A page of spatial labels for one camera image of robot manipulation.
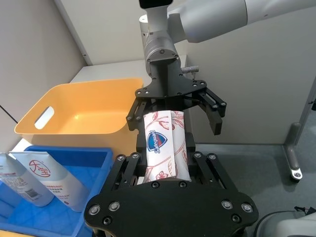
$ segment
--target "yellow basket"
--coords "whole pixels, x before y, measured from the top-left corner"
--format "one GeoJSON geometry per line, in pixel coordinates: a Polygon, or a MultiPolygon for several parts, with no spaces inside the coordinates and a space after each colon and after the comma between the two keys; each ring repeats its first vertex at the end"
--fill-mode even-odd
{"type": "Polygon", "coordinates": [[[141,78],[127,78],[58,85],[27,112],[15,132],[33,145],[109,147],[115,155],[129,155],[138,132],[128,130],[126,116],[142,84],[141,78]]]}

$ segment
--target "screw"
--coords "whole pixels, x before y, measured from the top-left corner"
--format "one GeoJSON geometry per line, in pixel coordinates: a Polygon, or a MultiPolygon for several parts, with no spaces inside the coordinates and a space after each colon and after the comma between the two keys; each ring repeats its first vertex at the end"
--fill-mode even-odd
{"type": "Polygon", "coordinates": [[[124,160],[125,156],[118,156],[118,160],[124,160]]]}
{"type": "Polygon", "coordinates": [[[99,211],[100,211],[100,206],[94,205],[94,206],[90,207],[89,214],[93,216],[93,215],[98,214],[99,211]]]}
{"type": "Polygon", "coordinates": [[[230,201],[222,201],[223,208],[229,210],[233,208],[233,205],[230,201]]]}
{"type": "Polygon", "coordinates": [[[119,206],[120,206],[119,202],[118,202],[118,201],[114,201],[114,202],[112,202],[112,203],[109,205],[109,210],[110,210],[110,211],[116,211],[116,210],[119,209],[119,206]]]}
{"type": "Polygon", "coordinates": [[[236,223],[241,222],[241,218],[236,214],[232,215],[232,220],[236,223]]]}
{"type": "Polygon", "coordinates": [[[249,204],[247,204],[247,203],[243,203],[243,204],[241,205],[241,207],[242,207],[242,209],[243,209],[245,212],[252,212],[252,211],[253,211],[253,210],[252,210],[252,206],[249,205],[249,204]]]}
{"type": "Polygon", "coordinates": [[[207,156],[207,158],[209,158],[209,159],[216,159],[216,156],[213,155],[213,154],[209,154],[209,155],[207,156]]]}
{"type": "Polygon", "coordinates": [[[158,182],[153,182],[153,183],[152,183],[152,187],[153,187],[154,189],[158,188],[159,185],[160,185],[160,184],[159,184],[158,182]]]}
{"type": "Polygon", "coordinates": [[[106,226],[109,225],[111,222],[112,222],[112,218],[110,216],[107,216],[103,220],[103,224],[106,225],[106,226]]]}
{"type": "Polygon", "coordinates": [[[187,186],[186,182],[180,182],[179,183],[180,188],[185,188],[187,186]]]}
{"type": "Polygon", "coordinates": [[[195,153],[194,153],[194,156],[195,156],[196,158],[200,158],[202,155],[201,155],[200,152],[195,152],[195,153]]]}
{"type": "Polygon", "coordinates": [[[138,154],[138,153],[133,153],[133,154],[132,154],[132,157],[135,158],[135,159],[136,159],[136,158],[139,158],[139,154],[138,154]]]}

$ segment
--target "wrapped soap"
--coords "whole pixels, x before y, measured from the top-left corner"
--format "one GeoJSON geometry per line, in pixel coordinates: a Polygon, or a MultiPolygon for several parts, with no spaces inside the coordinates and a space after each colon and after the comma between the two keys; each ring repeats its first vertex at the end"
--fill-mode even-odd
{"type": "Polygon", "coordinates": [[[190,181],[184,115],[158,111],[144,115],[147,169],[144,182],[174,177],[190,181]]]}

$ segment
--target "blue plastic crate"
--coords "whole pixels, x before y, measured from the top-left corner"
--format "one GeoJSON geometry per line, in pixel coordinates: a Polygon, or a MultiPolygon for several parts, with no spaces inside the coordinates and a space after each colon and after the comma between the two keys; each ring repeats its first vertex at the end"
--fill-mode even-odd
{"type": "MultiPolygon", "coordinates": [[[[112,168],[108,148],[70,148],[30,146],[26,151],[48,152],[90,189],[87,199],[97,195],[112,168]]],[[[59,199],[45,207],[27,202],[0,182],[0,230],[39,237],[90,237],[92,230],[83,220],[83,212],[72,211],[59,199]]]]}

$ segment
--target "white bottle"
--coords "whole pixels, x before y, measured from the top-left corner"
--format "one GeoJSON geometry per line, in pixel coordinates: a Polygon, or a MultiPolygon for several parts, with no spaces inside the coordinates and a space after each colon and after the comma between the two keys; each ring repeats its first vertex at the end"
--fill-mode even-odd
{"type": "Polygon", "coordinates": [[[0,153],[0,180],[36,206],[46,206],[54,195],[14,158],[0,153]]]}
{"type": "Polygon", "coordinates": [[[62,203],[73,211],[83,211],[89,190],[47,152],[11,154],[62,203]]]}

